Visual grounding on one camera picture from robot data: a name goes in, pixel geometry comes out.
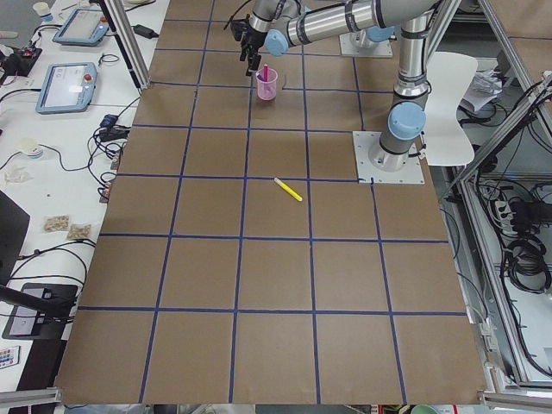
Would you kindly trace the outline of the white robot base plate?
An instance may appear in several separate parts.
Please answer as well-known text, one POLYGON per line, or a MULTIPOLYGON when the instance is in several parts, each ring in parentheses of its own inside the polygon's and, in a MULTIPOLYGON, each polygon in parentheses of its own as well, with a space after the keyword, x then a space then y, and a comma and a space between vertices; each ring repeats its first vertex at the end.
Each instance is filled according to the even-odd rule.
POLYGON ((362 184, 423 185, 425 183, 416 146, 406 154, 386 153, 378 131, 354 131, 354 156, 358 181, 362 184))

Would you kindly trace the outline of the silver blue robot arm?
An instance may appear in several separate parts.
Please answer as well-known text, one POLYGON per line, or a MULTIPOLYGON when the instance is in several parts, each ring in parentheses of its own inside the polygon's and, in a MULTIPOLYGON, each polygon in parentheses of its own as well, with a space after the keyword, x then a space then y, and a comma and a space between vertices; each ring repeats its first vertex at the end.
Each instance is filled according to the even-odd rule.
POLYGON ((261 48, 280 56, 291 47, 332 36, 399 26, 399 67, 392 107, 378 143, 369 152, 375 167, 396 172, 404 166, 426 123, 428 37, 437 7, 436 1, 372 0, 308 10, 300 1, 256 1, 245 18, 230 17, 227 26, 241 45, 240 59, 248 64, 247 75, 258 70, 261 48))

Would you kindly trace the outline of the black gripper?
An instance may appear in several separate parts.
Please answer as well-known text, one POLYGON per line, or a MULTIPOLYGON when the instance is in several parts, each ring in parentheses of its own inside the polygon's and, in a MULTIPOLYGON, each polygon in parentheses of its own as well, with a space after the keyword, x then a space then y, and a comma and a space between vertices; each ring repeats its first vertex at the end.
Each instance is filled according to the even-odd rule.
POLYGON ((252 77, 259 70, 261 56, 257 50, 264 46, 266 37, 266 32, 260 32, 251 27, 248 27, 243 33, 240 61, 247 61, 246 75, 248 77, 252 77))

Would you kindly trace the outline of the person hand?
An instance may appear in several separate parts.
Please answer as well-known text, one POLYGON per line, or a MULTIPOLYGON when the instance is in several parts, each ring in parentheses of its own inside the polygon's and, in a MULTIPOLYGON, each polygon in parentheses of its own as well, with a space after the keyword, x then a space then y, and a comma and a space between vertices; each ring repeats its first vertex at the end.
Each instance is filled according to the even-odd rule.
POLYGON ((0 31, 0 38, 1 39, 15 39, 19 36, 17 32, 13 31, 0 31))

